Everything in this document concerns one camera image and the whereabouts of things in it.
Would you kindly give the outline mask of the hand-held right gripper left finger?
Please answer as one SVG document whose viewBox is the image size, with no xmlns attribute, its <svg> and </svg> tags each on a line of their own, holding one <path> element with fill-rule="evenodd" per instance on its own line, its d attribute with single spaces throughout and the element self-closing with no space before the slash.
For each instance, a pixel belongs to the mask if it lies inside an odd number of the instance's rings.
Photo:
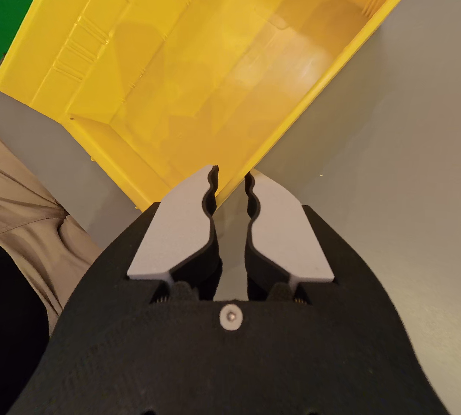
<svg viewBox="0 0 461 415">
<path fill-rule="evenodd" d="M 206 165 L 165 195 L 128 268 L 130 280 L 184 281 L 200 300 L 213 300 L 222 274 L 213 220 L 218 172 Z"/>
</svg>

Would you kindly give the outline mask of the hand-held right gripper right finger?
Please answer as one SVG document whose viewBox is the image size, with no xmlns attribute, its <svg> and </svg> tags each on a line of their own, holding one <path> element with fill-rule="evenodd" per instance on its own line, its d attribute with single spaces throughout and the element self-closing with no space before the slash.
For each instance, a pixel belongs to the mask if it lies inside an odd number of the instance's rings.
<svg viewBox="0 0 461 415">
<path fill-rule="evenodd" d="M 244 251 L 249 300 L 265 301 L 279 283 L 291 297 L 302 283 L 332 283 L 335 276 L 301 202 L 256 169 L 244 181 L 250 217 Z"/>
</svg>

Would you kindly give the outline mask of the yellow plastic box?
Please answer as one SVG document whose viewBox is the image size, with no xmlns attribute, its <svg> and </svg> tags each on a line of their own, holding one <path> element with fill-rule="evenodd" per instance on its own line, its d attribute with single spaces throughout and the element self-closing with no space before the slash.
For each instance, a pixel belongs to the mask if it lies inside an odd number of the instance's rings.
<svg viewBox="0 0 461 415">
<path fill-rule="evenodd" d="M 205 165 L 217 204 L 401 0 L 33 0 L 1 92 L 145 211 Z"/>
</svg>

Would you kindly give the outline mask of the person's beige trousers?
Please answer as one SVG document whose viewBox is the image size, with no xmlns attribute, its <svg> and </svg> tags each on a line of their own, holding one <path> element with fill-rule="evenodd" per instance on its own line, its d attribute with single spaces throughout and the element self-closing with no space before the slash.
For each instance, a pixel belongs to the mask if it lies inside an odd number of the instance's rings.
<svg viewBox="0 0 461 415">
<path fill-rule="evenodd" d="M 52 336 L 66 303 L 102 250 L 3 142 L 0 242 L 44 305 Z"/>
</svg>

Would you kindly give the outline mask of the person's dark top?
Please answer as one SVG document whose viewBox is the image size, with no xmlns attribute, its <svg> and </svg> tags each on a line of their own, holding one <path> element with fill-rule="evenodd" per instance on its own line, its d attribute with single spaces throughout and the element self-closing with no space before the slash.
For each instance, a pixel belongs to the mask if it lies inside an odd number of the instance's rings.
<svg viewBox="0 0 461 415">
<path fill-rule="evenodd" d="M 12 257 L 0 249 L 0 413 L 35 372 L 49 342 L 47 310 Z"/>
</svg>

